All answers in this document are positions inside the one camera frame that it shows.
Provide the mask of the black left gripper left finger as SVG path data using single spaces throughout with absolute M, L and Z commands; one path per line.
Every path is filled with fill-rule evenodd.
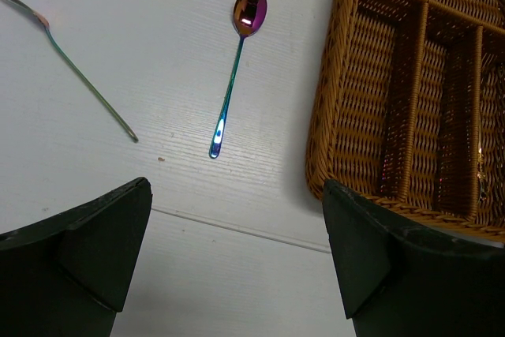
M 152 209 L 136 178 L 1 236 L 3 336 L 108 336 L 125 305 Z

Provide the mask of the ornate silver spoon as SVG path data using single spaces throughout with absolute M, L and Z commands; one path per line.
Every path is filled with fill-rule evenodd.
M 484 156 L 482 154 L 482 147 L 479 146 L 477 152 L 477 179 L 479 185 L 479 202 L 485 202 L 487 200 L 487 177 L 484 172 Z

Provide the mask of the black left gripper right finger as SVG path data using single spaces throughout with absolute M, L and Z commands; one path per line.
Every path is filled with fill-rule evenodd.
M 334 180 L 322 202 L 357 335 L 503 335 L 503 249 L 426 227 Z

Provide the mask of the iridescent thin fork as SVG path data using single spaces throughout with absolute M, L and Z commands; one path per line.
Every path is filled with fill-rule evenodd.
M 97 100 L 103 105 L 107 112 L 115 119 L 115 121 L 124 129 L 129 138 L 134 142 L 139 142 L 139 137 L 129 126 L 129 124 L 124 120 L 124 118 L 114 109 L 114 107 L 105 99 L 105 97 L 100 93 L 100 91 L 95 87 L 95 85 L 82 73 L 82 71 L 75 65 L 75 63 L 70 59 L 70 57 L 64 52 L 64 50 L 59 46 L 59 44 L 54 39 L 51 33 L 51 25 L 49 21 L 41 13 L 28 6 L 21 0 L 3 0 L 4 2 L 10 3 L 13 7 L 17 8 L 26 17 L 29 17 L 39 24 L 46 34 L 51 46 L 54 48 L 55 52 L 63 60 L 63 62 L 80 78 L 82 83 L 87 87 L 87 89 L 97 98 Z

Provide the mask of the iridescent rainbow spoon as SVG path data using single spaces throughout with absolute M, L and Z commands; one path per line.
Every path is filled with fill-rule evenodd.
M 229 83 L 223 99 L 222 108 L 219 112 L 218 121 L 216 122 L 215 131 L 209 147 L 208 154 L 211 159 L 217 159 L 219 157 L 223 146 L 227 115 L 245 40 L 260 30 L 266 16 L 267 0 L 236 0 L 234 3 L 232 21 L 234 29 L 239 36 L 238 48 L 234 58 Z

